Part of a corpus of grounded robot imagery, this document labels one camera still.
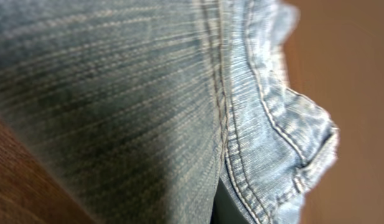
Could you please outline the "light blue denim shorts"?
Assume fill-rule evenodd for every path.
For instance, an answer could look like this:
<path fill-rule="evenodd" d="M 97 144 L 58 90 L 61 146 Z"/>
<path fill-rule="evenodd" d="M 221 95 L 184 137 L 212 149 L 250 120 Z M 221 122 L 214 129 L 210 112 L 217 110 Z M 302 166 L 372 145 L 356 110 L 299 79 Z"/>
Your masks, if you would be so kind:
<path fill-rule="evenodd" d="M 279 0 L 0 1 L 0 118 L 104 223 L 297 223 L 334 163 Z"/>

